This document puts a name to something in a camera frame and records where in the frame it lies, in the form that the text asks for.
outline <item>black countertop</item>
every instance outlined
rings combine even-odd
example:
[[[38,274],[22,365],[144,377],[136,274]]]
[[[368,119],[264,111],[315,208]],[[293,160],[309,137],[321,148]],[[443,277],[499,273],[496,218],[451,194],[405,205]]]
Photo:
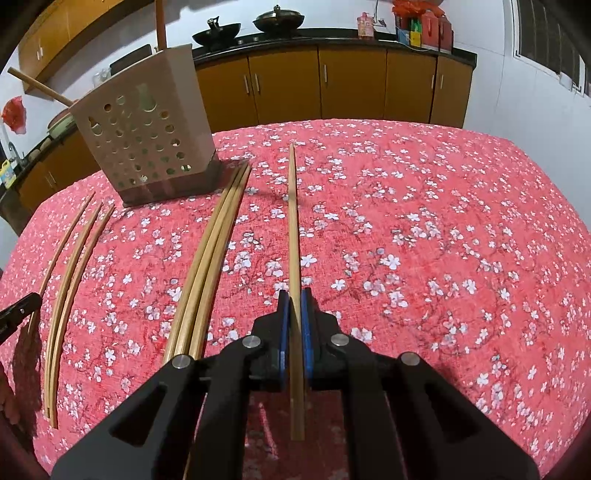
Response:
[[[471,51],[454,48],[451,54],[424,48],[407,47],[396,40],[396,35],[376,32],[374,40],[360,40],[357,30],[352,28],[299,28],[291,37],[278,38],[259,33],[237,37],[232,45],[223,47],[199,47],[193,49],[193,62],[201,66],[227,57],[248,54],[253,51],[275,50],[277,48],[295,48],[306,45],[370,45],[382,48],[412,51],[432,57],[448,57],[476,68],[477,55]]]

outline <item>pot lid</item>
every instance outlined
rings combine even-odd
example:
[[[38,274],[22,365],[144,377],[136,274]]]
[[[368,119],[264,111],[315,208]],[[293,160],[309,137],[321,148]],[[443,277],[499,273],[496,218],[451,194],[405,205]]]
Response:
[[[301,13],[295,10],[283,10],[279,5],[273,7],[271,12],[265,12],[259,15],[256,19],[262,20],[263,18],[275,18],[275,17],[301,17]]]

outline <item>bamboo stick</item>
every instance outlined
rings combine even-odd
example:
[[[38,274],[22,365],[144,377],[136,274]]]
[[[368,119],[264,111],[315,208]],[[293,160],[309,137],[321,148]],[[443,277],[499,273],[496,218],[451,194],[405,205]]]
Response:
[[[164,0],[155,0],[156,11],[156,38],[158,40],[158,51],[166,48],[166,21],[164,19]]]
[[[240,168],[233,169],[232,176],[230,177],[228,185],[226,186],[226,188],[223,189],[222,195],[217,201],[217,205],[209,221],[207,222],[207,226],[205,227],[203,236],[199,241],[199,246],[197,247],[197,251],[195,252],[195,255],[193,257],[193,263],[191,263],[191,267],[189,268],[187,277],[185,278],[185,282],[183,284],[183,292],[181,293],[181,298],[178,301],[177,311],[174,314],[173,327],[168,335],[168,341],[166,342],[166,349],[164,351],[163,364],[167,364],[174,356],[174,350],[177,346],[178,333],[181,329],[181,323],[183,321],[185,310],[187,309],[187,302],[189,300],[189,295],[191,294],[193,282],[195,281],[195,275],[197,275],[197,269],[201,264],[203,254],[205,252],[205,247],[207,246],[207,242],[209,242],[209,238],[211,237],[213,232],[213,227],[217,222],[217,218],[220,215],[220,212],[222,211],[223,204],[226,201],[228,194],[230,193],[232,183],[234,182],[236,175],[238,175],[239,170]]]
[[[51,259],[51,263],[49,264],[49,267],[48,267],[47,271],[45,272],[45,276],[43,277],[43,282],[41,283],[41,288],[39,289],[39,295],[41,296],[41,299],[43,299],[43,295],[45,295],[45,290],[47,288],[47,284],[49,283],[49,279],[51,278],[51,274],[53,273],[53,269],[56,267],[57,260],[60,258],[62,250],[64,250],[64,247],[66,246],[66,243],[67,243],[68,239],[70,238],[70,235],[72,234],[72,232],[74,231],[74,228],[76,227],[76,225],[80,221],[80,217],[82,217],[84,210],[86,210],[86,207],[88,207],[88,204],[92,200],[93,196],[95,196],[94,192],[92,192],[90,194],[90,196],[86,199],[84,204],[82,204],[82,207],[80,207],[80,210],[78,210],[78,213],[76,214],[76,216],[72,220],[67,232],[64,233],[64,236],[61,238],[60,243],[57,246],[56,253],[53,254],[53,258]],[[38,329],[40,320],[41,320],[41,310],[34,311],[33,314],[31,315],[31,319],[29,320],[29,323],[27,323],[27,342],[31,342],[31,336],[33,335],[33,332],[35,332]]]
[[[199,306],[199,302],[201,301],[201,296],[203,292],[203,282],[205,276],[207,275],[209,264],[212,260],[213,250],[215,249],[216,243],[219,240],[218,237],[220,235],[223,220],[228,216],[231,200],[234,197],[234,192],[236,192],[236,189],[239,186],[240,179],[242,178],[247,166],[247,164],[241,166],[240,172],[234,178],[232,186],[230,187],[230,192],[228,193],[228,196],[226,197],[226,200],[223,203],[223,206],[220,210],[220,215],[217,217],[217,221],[213,225],[212,234],[207,242],[207,245],[205,246],[205,250],[203,251],[203,257],[197,268],[195,281],[193,282],[193,285],[190,287],[191,292],[189,294],[189,299],[187,301],[187,308],[184,312],[183,321],[181,322],[180,331],[178,333],[177,344],[174,348],[175,355],[179,355],[181,353],[188,353],[189,351],[189,346],[191,344],[191,336],[193,334],[193,326],[195,325],[195,315],[197,312],[197,308]]]
[[[66,272],[64,273],[63,278],[61,279],[60,290],[57,294],[56,301],[53,305],[53,311],[51,312],[51,323],[49,327],[49,334],[47,336],[47,346],[45,349],[45,371],[44,371],[44,384],[43,384],[43,395],[45,400],[45,413],[47,418],[50,418],[50,411],[49,411],[49,388],[50,388],[50,370],[51,370],[51,362],[53,357],[53,348],[56,339],[56,332],[57,332],[57,322],[61,315],[61,310],[64,306],[64,302],[66,301],[66,294],[68,288],[70,286],[70,280],[72,279],[72,275],[74,273],[74,267],[78,263],[78,259],[80,258],[80,253],[82,252],[82,248],[84,247],[84,243],[90,234],[90,229],[95,223],[96,217],[100,212],[100,208],[102,207],[102,202],[93,212],[92,217],[86,223],[82,233],[78,237],[76,241],[76,245],[74,246],[74,250],[68,260],[68,264],[66,266]]]
[[[304,393],[304,357],[301,341],[301,280],[300,280],[300,231],[297,213],[296,148],[290,145],[288,177],[288,223],[290,255],[290,297],[294,311],[290,322],[290,405],[291,440],[305,439],[306,403]]]
[[[84,255],[82,256],[82,260],[78,262],[76,265],[76,271],[74,272],[74,276],[70,283],[70,288],[68,289],[68,294],[66,297],[66,302],[64,304],[63,310],[61,311],[61,316],[59,320],[59,324],[57,326],[56,331],[56,338],[54,341],[54,348],[52,354],[52,361],[51,361],[51,371],[50,371],[50,385],[49,385],[49,402],[50,402],[50,416],[49,422],[53,428],[57,428],[57,380],[60,374],[60,358],[61,353],[63,350],[63,342],[64,336],[66,334],[66,326],[67,322],[70,318],[70,312],[72,310],[72,305],[74,305],[74,298],[76,293],[78,292],[78,286],[80,285],[80,281],[82,280],[82,275],[86,270],[86,266],[92,256],[92,252],[95,249],[96,244],[99,241],[99,238],[107,223],[111,219],[111,215],[113,214],[113,210],[115,210],[115,205],[112,205],[103,219],[100,221],[99,226],[97,227],[96,231],[90,237],[90,241],[86,245],[86,249],[84,251]]]
[[[74,105],[74,102],[72,102],[69,98],[66,98],[63,95],[60,95],[55,90],[50,89],[47,85],[43,85],[41,82],[38,82],[37,80],[35,80],[32,77],[29,77],[29,75],[27,75],[26,73],[19,72],[17,69],[15,69],[13,67],[8,68],[8,73],[10,73],[11,75],[14,75],[17,79],[22,80],[23,82],[27,82],[32,87],[35,87],[37,90],[42,91],[43,93],[45,93],[47,96],[50,96],[54,100],[57,100],[58,102],[63,103],[65,106],[70,107],[70,106]]]
[[[203,345],[207,333],[207,326],[209,325],[209,317],[212,311],[214,294],[217,288],[220,271],[222,269],[223,260],[228,249],[228,241],[232,235],[232,230],[236,222],[236,214],[240,208],[242,194],[248,182],[248,176],[251,173],[251,166],[248,165],[240,179],[238,188],[234,191],[232,198],[228,197],[230,208],[226,216],[221,218],[222,230],[220,231],[213,257],[209,264],[207,271],[207,278],[203,280],[204,283],[201,301],[199,302],[199,309],[197,317],[195,318],[195,326],[193,328],[193,336],[191,337],[191,346],[189,348],[189,355],[195,360],[203,355]]]

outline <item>cabinet door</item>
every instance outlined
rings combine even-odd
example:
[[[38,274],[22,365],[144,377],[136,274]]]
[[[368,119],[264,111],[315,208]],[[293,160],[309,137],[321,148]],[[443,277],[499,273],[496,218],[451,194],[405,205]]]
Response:
[[[43,163],[57,191],[99,171],[99,165],[79,131],[67,137],[63,145],[53,150]]]
[[[39,27],[39,52],[41,70],[49,65],[70,41],[68,33],[68,12],[65,2],[60,4]]]
[[[322,118],[384,117],[386,50],[321,48]]]
[[[439,57],[431,123],[462,128],[471,84],[472,67],[446,57]]]
[[[22,185],[18,188],[21,203],[28,208],[31,213],[37,210],[37,207],[55,192],[56,190],[51,183],[49,173],[43,162],[38,162],[33,167],[27,177],[23,180]]]
[[[70,38],[77,36],[108,10],[105,0],[66,0],[64,3],[68,10]]]
[[[197,79],[212,132],[258,125],[246,57],[199,69]]]
[[[429,123],[436,64],[428,55],[388,51],[384,119]]]
[[[260,124],[320,118],[315,48],[253,55],[248,62]]]
[[[28,35],[28,37],[18,45],[18,69],[29,75],[29,77],[35,78],[41,71],[41,54],[39,52],[39,46],[39,34],[37,32]]]

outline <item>table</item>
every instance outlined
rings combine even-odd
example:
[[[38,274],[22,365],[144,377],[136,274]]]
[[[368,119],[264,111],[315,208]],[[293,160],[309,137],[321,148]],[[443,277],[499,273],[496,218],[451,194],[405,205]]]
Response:
[[[454,128],[354,120],[247,128],[215,142],[222,159],[248,160],[253,171],[206,355],[246,335],[287,288],[288,146],[296,142],[301,277],[319,306],[376,352],[419,352],[548,472],[589,412],[591,236],[521,150]],[[26,373],[17,346],[10,367],[18,335],[0,348],[48,471],[161,366],[184,276],[217,201],[124,209],[101,172],[79,181],[36,211],[0,284],[0,307],[38,288],[92,190],[83,220],[98,200],[116,209],[70,316],[58,430],[40,413],[44,362]],[[73,240],[45,294],[42,341]],[[346,478],[339,396],[311,394],[307,414],[308,441],[293,444],[288,398],[251,399],[245,479]]]

